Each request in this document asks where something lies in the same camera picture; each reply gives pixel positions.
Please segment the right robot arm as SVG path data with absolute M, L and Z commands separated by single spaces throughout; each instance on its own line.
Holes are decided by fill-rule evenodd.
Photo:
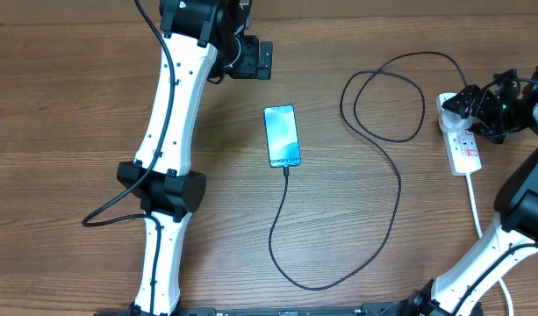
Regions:
M 531 129 L 538 135 L 538 66 L 531 78 L 515 69 L 496 74 L 483 88 L 468 85 L 437 98 L 440 129 L 454 175 L 469 177 L 458 162 L 477 157 L 473 137 L 502 143 Z M 488 229 L 460 261 L 383 315 L 480 315 L 481 297 L 516 264 L 538 252 L 538 147 L 500 188 Z

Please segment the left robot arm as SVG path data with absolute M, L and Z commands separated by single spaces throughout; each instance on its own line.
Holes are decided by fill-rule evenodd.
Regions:
M 273 45 L 245 33 L 252 4 L 162 1 L 161 70 L 143 141 L 117 179 L 140 200 L 146 227 L 140 288 L 129 315 L 173 315 L 190 218 L 201 205 L 206 176 L 191 168 L 191 142 L 204 87 L 233 79 L 268 80 Z

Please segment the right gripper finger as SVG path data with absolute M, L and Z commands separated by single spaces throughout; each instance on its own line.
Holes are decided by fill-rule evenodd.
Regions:
M 478 100 L 481 91 L 476 84 L 467 85 L 455 96 L 444 101 L 441 108 L 459 115 L 461 119 L 467 119 L 471 115 L 472 106 Z
M 469 128 L 469 131 L 483 137 L 493 144 L 502 144 L 506 138 L 506 135 L 501 131 L 488 128 L 482 123 L 474 123 Z

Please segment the blue Galaxy smartphone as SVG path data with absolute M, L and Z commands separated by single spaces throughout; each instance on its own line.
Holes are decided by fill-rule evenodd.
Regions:
M 300 165 L 302 158 L 294 107 L 291 104 L 267 107 L 263 114 L 270 167 Z

